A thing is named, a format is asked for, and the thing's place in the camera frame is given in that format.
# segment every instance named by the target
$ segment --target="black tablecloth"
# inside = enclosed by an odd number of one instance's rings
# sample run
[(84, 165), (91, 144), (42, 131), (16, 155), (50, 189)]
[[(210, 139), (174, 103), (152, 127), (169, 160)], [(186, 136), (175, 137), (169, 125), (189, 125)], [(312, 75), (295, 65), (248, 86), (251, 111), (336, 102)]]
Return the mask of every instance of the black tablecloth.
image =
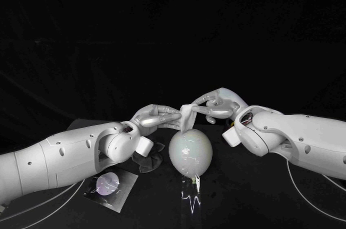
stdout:
[[(107, 123), (78, 119), (68, 130)], [(201, 177), (202, 228), (344, 228), (338, 221), (319, 212), (300, 196), (287, 170), (287, 160), (276, 153), (256, 156), (241, 145), (223, 141), (224, 127), (195, 125), (212, 143), (212, 162)], [(178, 131), (159, 129), (152, 137), (166, 145), (163, 163), (140, 173), (139, 164), (129, 159), (116, 165), (139, 175), (122, 213), (84, 197), (88, 178), (63, 209), (34, 229), (47, 228), (137, 228), (182, 227), (182, 175), (169, 156), (171, 139)], [(318, 173), (290, 164), (297, 187), (310, 202), (329, 214), (346, 219), (346, 192)], [(47, 217), (65, 203), (78, 186), (54, 201), (21, 216), (0, 222), (0, 228), (24, 228)], [(38, 191), (13, 200), (3, 217), (21, 212), (52, 198), (67, 187)]]

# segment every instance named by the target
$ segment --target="white cloth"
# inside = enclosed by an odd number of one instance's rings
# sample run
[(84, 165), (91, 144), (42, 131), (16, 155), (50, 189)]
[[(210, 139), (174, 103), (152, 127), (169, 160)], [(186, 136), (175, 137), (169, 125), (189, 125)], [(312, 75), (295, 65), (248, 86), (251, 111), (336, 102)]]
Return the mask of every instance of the white cloth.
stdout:
[(194, 128), (198, 113), (192, 110), (198, 104), (182, 105), (181, 107), (181, 132), (185, 133)]

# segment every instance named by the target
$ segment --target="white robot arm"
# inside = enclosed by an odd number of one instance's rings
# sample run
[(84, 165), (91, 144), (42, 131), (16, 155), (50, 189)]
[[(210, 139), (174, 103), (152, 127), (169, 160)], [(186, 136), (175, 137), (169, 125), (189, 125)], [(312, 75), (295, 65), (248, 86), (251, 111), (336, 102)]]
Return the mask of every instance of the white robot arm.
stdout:
[(158, 128), (181, 129), (179, 110), (149, 105), (130, 121), (64, 131), (31, 147), (0, 155), (0, 205), (24, 195), (65, 187), (124, 162), (135, 151), (148, 157)]
[[(280, 154), (295, 165), (346, 180), (346, 122), (310, 115), (285, 115), (263, 106), (246, 107), (240, 96), (221, 88), (197, 99), (194, 111), (234, 120), (223, 134), (231, 147), (240, 143), (260, 157)], [(243, 105), (236, 110), (233, 104)]]

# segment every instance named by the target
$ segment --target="black backdrop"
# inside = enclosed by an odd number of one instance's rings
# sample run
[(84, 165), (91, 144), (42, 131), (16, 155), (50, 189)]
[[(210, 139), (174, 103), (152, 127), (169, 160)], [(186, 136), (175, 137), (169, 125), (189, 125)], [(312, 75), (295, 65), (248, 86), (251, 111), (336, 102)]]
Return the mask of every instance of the black backdrop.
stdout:
[(2, 0), (0, 153), (221, 87), (345, 121), (345, 1)]

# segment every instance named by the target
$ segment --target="egg-shaped object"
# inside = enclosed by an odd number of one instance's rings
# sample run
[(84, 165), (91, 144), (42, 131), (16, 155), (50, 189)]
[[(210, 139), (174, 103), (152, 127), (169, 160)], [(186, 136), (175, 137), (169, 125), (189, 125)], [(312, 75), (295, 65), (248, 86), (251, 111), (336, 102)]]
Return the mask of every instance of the egg-shaped object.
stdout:
[(96, 186), (100, 195), (107, 196), (114, 193), (120, 186), (120, 178), (117, 174), (109, 172), (100, 176), (96, 182)]
[(212, 162), (214, 149), (207, 134), (198, 130), (181, 131), (169, 143), (169, 157), (178, 171), (191, 179), (201, 177)]

